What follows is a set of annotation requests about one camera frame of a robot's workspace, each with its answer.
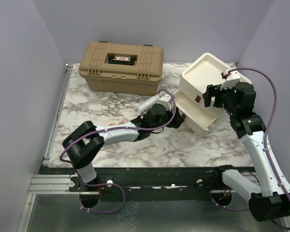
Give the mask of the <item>white pull-out drawer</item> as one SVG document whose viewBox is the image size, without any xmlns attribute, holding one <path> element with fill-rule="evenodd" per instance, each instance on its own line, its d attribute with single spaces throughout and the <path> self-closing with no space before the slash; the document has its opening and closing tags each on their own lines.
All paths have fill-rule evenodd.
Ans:
<svg viewBox="0 0 290 232">
<path fill-rule="evenodd" d="M 176 91 L 174 97 L 179 113 L 185 120 L 184 123 L 199 136 L 206 137 L 216 128 L 217 119 L 199 107 L 182 91 Z"/>
</svg>

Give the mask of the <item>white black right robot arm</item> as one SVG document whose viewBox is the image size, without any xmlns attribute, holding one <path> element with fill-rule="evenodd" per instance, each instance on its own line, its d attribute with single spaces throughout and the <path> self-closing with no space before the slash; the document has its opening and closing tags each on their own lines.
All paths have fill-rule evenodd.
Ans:
<svg viewBox="0 0 290 232">
<path fill-rule="evenodd" d="M 254 113 L 254 86 L 238 82 L 223 89 L 222 85 L 208 85 L 203 94 L 205 107 L 223 108 L 230 116 L 230 124 L 244 144 L 253 162 L 260 184 L 246 179 L 238 170 L 223 167 L 212 177 L 218 189 L 234 189 L 247 203 L 257 221 L 290 216 L 290 184 L 278 168 L 277 161 L 266 139 L 266 126 Z"/>
</svg>

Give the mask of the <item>white drawer organizer box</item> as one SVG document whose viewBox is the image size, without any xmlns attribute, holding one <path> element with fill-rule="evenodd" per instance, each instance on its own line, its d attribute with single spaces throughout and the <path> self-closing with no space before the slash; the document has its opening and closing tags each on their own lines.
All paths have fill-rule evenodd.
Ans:
<svg viewBox="0 0 290 232">
<path fill-rule="evenodd" d="M 211 100 L 210 107 L 205 107 L 202 94 L 205 93 L 207 85 L 221 85 L 224 82 L 221 73 L 235 67 L 235 65 L 227 64 L 210 53 L 204 53 L 182 72 L 179 90 L 196 102 L 199 107 L 214 116 L 217 119 L 215 124 L 219 124 L 225 120 L 225 111 L 221 108 L 215 108 L 213 100 Z"/>
</svg>

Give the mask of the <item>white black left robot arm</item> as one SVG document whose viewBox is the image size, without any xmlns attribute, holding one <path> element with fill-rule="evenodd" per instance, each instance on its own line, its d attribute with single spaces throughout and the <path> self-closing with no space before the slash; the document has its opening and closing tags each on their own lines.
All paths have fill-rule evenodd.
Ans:
<svg viewBox="0 0 290 232">
<path fill-rule="evenodd" d="M 92 121 L 82 123 L 63 142 L 68 163 L 81 177 L 80 185 L 93 190 L 97 185 L 97 174 L 92 161 L 101 148 L 121 142 L 137 142 L 146 139 L 156 130 L 165 127 L 177 129 L 184 122 L 177 107 L 167 109 L 156 103 L 143 115 L 115 126 L 95 126 Z"/>
</svg>

